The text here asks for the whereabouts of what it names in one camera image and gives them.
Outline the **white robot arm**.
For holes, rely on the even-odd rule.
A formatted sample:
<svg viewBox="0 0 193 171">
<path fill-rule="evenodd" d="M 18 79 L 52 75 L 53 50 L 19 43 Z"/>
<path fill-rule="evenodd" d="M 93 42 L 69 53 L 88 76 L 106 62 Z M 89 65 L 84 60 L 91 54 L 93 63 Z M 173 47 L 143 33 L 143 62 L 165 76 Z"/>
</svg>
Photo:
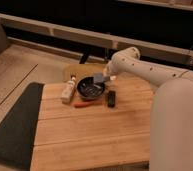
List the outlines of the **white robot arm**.
<svg viewBox="0 0 193 171">
<path fill-rule="evenodd" d="M 129 47 L 114 53 L 104 72 L 134 74 L 156 87 L 149 171 L 193 171 L 193 71 L 142 61 Z"/>
</svg>

